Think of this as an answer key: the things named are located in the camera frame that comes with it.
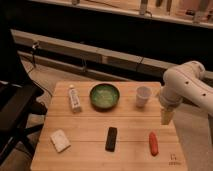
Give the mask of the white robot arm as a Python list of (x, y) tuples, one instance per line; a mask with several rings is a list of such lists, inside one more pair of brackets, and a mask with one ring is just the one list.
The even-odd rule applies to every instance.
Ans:
[(161, 124), (168, 125), (184, 98), (213, 116), (213, 87), (202, 81), (205, 67), (198, 61), (189, 61), (168, 68), (163, 74), (164, 86), (159, 91)]

